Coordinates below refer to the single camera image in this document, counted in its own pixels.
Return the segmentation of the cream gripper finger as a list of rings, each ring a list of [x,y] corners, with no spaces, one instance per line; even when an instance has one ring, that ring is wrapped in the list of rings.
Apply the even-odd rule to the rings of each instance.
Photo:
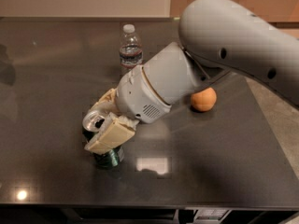
[[[116,90],[108,90],[102,97],[91,107],[90,111],[98,111],[100,114],[109,114],[110,112],[118,115],[120,110],[116,106]]]
[[[117,116],[110,112],[99,132],[85,145],[84,149],[103,155],[131,139],[135,135],[136,126],[136,119]]]

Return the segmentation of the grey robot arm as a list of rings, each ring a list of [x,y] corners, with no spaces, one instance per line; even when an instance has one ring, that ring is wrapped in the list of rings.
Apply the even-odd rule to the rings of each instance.
[[[179,41],[138,65],[82,121],[86,150],[103,155],[135,135],[138,123],[169,113],[181,97],[234,71],[299,106],[299,40],[231,0],[196,0],[183,11]]]

